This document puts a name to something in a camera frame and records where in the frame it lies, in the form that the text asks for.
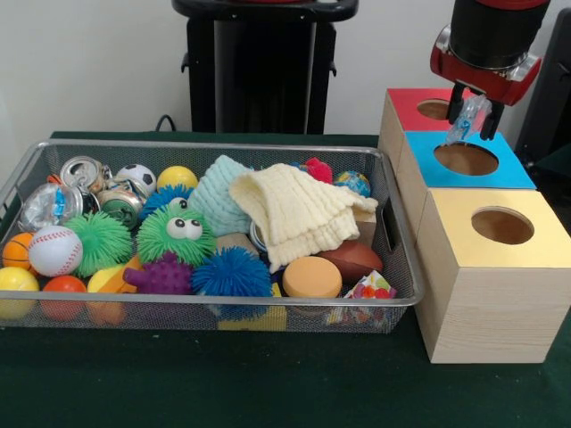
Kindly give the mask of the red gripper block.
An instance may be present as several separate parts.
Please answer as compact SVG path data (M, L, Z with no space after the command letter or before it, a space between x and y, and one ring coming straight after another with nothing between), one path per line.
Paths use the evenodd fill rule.
M512 106L523 98L538 76L542 59L532 53L516 66L505 70L488 70L459 59L450 47L451 28L444 27L434 42L430 56L431 71L454 84L461 84L487 98L492 104L480 130L482 140L492 140L501 121L502 104ZM448 104L447 120L453 125L464 104L464 87L454 87Z

